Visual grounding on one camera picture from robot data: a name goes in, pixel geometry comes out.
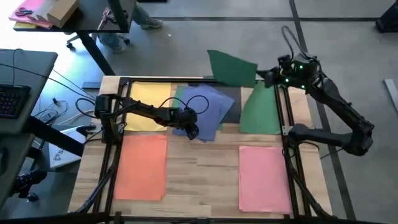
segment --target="keyboard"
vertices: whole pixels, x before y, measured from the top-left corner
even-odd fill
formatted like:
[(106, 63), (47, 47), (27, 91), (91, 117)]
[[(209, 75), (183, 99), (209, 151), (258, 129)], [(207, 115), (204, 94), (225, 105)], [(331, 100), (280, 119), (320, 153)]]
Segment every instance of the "keyboard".
[(29, 92), (29, 86), (0, 84), (0, 118), (17, 119)]

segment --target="pink paper stack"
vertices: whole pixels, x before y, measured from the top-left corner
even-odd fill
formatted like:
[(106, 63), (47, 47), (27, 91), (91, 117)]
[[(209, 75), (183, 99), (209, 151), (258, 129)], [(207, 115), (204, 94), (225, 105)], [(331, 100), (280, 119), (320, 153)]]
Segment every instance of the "pink paper stack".
[(35, 11), (40, 7), (41, 4), (43, 4), (45, 0), (25, 0), (20, 6), (18, 6), (14, 12), (8, 17), (11, 21), (16, 21), (16, 22), (25, 22), (28, 24), (33, 24), (37, 25), (39, 27), (47, 28), (49, 29), (52, 27), (52, 24), (50, 22), (43, 22), (43, 21), (38, 21), (38, 20), (33, 20), (29, 19), (27, 16), (16, 16), (15, 12), (19, 10), (20, 7), (24, 7), (27, 10), (32, 10)]
[(240, 146), (239, 209), (243, 212), (292, 213), (281, 148)]

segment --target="green sheet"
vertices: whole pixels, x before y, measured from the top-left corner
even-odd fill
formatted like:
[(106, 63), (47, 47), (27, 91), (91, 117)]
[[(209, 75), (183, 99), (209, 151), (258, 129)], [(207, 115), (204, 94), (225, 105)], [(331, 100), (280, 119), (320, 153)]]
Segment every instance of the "green sheet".
[[(182, 95), (184, 93), (184, 86), (178, 86), (177, 89), (175, 90), (175, 94), (174, 97), (181, 99)], [(178, 100), (173, 99), (173, 103), (172, 103), (172, 107), (180, 107), (180, 103)], [(223, 129), (223, 124), (220, 123), (220, 125), (218, 126), (218, 130), (222, 130)]]
[(217, 50), (207, 50), (214, 78), (231, 86), (253, 87), (257, 64), (230, 56)]
[(248, 134), (280, 134), (274, 88), (257, 83), (244, 105), (239, 130)]

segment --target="orange sheet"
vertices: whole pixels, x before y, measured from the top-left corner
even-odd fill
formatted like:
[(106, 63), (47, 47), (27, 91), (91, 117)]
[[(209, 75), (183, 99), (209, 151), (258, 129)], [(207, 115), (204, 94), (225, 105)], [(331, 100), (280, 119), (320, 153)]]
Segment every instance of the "orange sheet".
[(239, 209), (292, 213), (287, 171), (279, 147), (239, 147)]
[(166, 191), (166, 156), (166, 136), (124, 136), (114, 198), (162, 200)]

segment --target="gray floor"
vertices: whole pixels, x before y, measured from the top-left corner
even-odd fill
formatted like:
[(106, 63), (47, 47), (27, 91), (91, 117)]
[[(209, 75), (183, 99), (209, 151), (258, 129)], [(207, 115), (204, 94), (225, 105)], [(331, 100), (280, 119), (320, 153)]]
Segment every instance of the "gray floor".
[[(299, 17), (379, 17), (395, 0), (295, 0)], [(9, 12), (15, 3), (1, 9)], [(289, 0), (170, 0), (168, 4), (145, 4), (156, 17), (291, 17)], [(276, 65), (277, 57), (289, 49), (280, 34), (280, 27), (293, 22), (259, 21), (165, 21), (162, 30), (143, 31), (133, 25), (127, 35), (132, 44), (121, 55), (113, 55), (101, 48), (118, 75), (211, 75), (207, 49), (222, 50), (237, 57), (256, 62), (259, 68)], [(340, 152), (349, 193), (359, 220), (397, 223), (398, 175), (394, 135), (398, 125), (397, 113), (382, 83), (385, 78), (398, 78), (398, 34), (380, 34), (373, 22), (302, 22), (302, 29), (311, 54), (319, 56), (325, 73), (340, 88), (340, 93), (368, 120), (376, 125), (374, 145), (364, 157)], [(100, 80), (102, 73), (80, 41), (74, 42), (76, 52), (65, 48), (70, 36), (48, 33), (17, 33), (12, 23), (0, 23), (8, 41), (2, 48), (56, 51), (59, 54), (55, 69), (71, 81)], [(56, 74), (52, 77), (67, 83)], [(51, 98), (68, 100), (70, 110), (59, 121), (77, 111), (78, 98), (56, 83), (48, 82), (42, 93), (44, 108)], [(310, 109), (314, 121), (320, 126), (313, 101)], [(326, 109), (332, 131), (343, 133), (348, 128), (329, 109)], [(87, 123), (82, 118), (75, 124)], [(322, 147), (321, 154), (326, 154)], [(333, 213), (344, 218), (345, 211), (336, 184), (330, 158), (322, 160)], [(7, 202), (2, 217), (28, 217), (65, 213), (73, 174), (54, 174), (37, 186), (42, 197), (35, 205), (15, 209), (16, 198)]]

